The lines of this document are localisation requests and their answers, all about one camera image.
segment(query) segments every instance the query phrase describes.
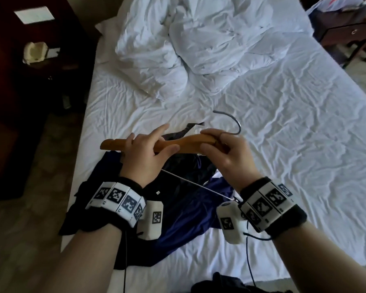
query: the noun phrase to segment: dark wooden furniture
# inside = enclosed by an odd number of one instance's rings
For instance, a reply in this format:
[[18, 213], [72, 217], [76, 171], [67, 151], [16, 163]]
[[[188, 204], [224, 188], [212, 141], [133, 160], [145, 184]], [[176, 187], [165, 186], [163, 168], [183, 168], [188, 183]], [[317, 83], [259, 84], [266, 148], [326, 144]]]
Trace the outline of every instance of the dark wooden furniture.
[[[309, 17], [315, 29], [315, 39], [344, 68], [366, 47], [366, 6], [353, 12], [320, 12]], [[350, 57], [343, 55], [336, 44], [357, 43]]]
[[[55, 19], [23, 24], [14, 14], [40, 6], [47, 6]], [[62, 53], [39, 65], [23, 64], [24, 45], [39, 41]], [[51, 99], [73, 80], [56, 82], [84, 72], [83, 82], [89, 84], [92, 49], [67, 0], [0, 0], [0, 200], [23, 194]]]

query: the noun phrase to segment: metal hook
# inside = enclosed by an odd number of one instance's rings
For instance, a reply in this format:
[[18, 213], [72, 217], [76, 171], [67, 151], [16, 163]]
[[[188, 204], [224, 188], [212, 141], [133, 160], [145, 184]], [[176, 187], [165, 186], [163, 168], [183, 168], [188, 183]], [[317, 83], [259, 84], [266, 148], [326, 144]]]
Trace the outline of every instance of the metal hook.
[[226, 116], [229, 116], [230, 118], [232, 118], [236, 123], [237, 123], [237, 125], [239, 126], [239, 131], [238, 132], [226, 132], [226, 133], [228, 133], [228, 134], [230, 134], [230, 135], [239, 135], [240, 133], [241, 133], [241, 124], [240, 124], [240, 122], [233, 116], [233, 115], [231, 115], [231, 114], [229, 114], [229, 113], [226, 113], [226, 112], [221, 112], [221, 111], [216, 111], [216, 110], [213, 110], [213, 112], [214, 113], [217, 113], [217, 114], [224, 114], [224, 115], [226, 115]]

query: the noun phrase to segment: wall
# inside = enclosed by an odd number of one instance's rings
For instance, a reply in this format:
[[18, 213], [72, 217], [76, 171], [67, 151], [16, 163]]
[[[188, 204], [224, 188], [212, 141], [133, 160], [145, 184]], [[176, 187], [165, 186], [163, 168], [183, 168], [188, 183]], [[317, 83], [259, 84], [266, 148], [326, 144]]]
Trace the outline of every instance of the wall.
[[117, 15], [123, 0], [68, 0], [87, 34], [93, 39], [99, 36], [95, 24]]

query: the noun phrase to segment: right hand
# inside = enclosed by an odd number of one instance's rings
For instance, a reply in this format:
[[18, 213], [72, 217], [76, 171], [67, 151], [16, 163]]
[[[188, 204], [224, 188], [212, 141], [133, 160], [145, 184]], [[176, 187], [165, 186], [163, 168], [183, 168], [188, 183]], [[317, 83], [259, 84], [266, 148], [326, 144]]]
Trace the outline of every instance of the right hand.
[[263, 178], [255, 166], [251, 150], [244, 138], [230, 135], [215, 128], [208, 128], [200, 133], [212, 135], [229, 146], [228, 154], [224, 154], [214, 146], [205, 143], [200, 145], [200, 149], [238, 193], [256, 180]]

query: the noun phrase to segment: white duvet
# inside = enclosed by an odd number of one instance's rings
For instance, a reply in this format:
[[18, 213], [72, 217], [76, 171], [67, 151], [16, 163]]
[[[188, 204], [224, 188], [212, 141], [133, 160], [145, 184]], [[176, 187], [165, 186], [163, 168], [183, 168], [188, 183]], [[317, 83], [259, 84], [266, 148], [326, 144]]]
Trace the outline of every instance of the white duvet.
[[158, 99], [191, 84], [216, 94], [249, 70], [283, 58], [267, 0], [124, 0], [116, 66]]

